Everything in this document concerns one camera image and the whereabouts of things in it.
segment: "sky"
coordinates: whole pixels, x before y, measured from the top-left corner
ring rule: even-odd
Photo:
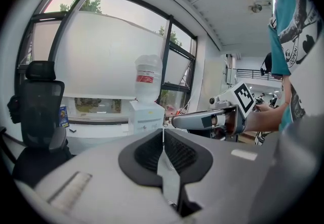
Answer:
[[[60,11],[60,4],[70,5],[72,1],[52,0],[45,13]],[[155,32],[158,32],[161,26],[165,28],[167,23],[165,18],[155,12],[127,0],[101,0],[100,7],[103,14],[130,21]],[[175,25],[172,30],[176,32],[178,40],[182,42],[182,48],[189,52],[191,38]]]

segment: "office chair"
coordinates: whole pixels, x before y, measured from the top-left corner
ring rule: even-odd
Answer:
[[[69,160],[66,130],[59,126],[64,83],[55,81],[54,62],[33,61],[20,87],[22,138],[27,146],[13,170],[13,178],[32,188]]]

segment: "ceiling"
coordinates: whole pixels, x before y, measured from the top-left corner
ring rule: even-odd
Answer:
[[[249,88],[252,86],[252,88],[250,89],[251,93],[261,92],[261,93],[269,94],[269,93],[274,93],[275,91],[280,91],[279,88],[270,87],[270,86],[264,86],[258,84],[247,84],[247,85]]]
[[[222,53],[262,56],[270,50],[268,22],[272,0],[186,0],[211,27],[222,45]],[[263,9],[253,13],[251,5]]]

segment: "tree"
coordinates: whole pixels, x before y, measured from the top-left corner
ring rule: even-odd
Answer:
[[[165,30],[164,30],[164,27],[161,26],[161,27],[160,27],[160,30],[158,31],[158,33],[159,33],[160,35],[163,36],[163,35],[164,35],[164,31],[165,31]],[[182,42],[180,42],[180,41],[178,40],[175,31],[171,31],[170,41],[172,41],[174,44],[176,44],[176,45],[182,47]]]
[[[76,0],[73,0],[73,2],[68,6],[66,4],[60,4],[60,11],[68,11],[72,5],[74,4]],[[101,7],[100,7],[101,0],[86,0],[81,8],[80,11],[89,11],[97,14],[102,14]]]

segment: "white window blind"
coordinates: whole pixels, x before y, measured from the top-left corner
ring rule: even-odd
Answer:
[[[160,56],[163,37],[133,23],[77,12],[64,32],[56,56],[64,96],[134,99],[135,60]]]
[[[34,25],[32,60],[47,60],[61,21],[41,22]]]
[[[190,60],[184,56],[169,50],[168,63],[166,69],[165,83],[180,84],[184,73],[189,66]]]

